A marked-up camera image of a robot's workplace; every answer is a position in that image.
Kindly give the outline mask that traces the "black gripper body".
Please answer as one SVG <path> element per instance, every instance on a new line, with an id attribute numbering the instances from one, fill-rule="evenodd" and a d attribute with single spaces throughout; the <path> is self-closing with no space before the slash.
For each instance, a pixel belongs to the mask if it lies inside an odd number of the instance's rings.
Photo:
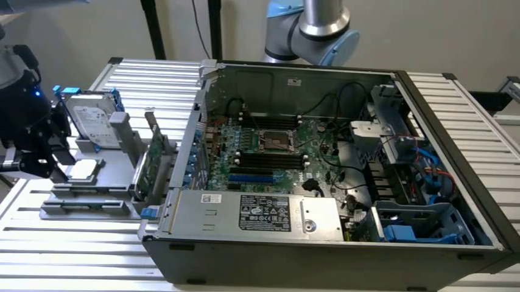
<path id="1" fill-rule="evenodd" d="M 52 145 L 66 146 L 70 135 L 64 107 L 40 91 L 33 73 L 1 88 L 1 172 L 19 177 L 48 178 L 52 165 L 60 166 Z"/>

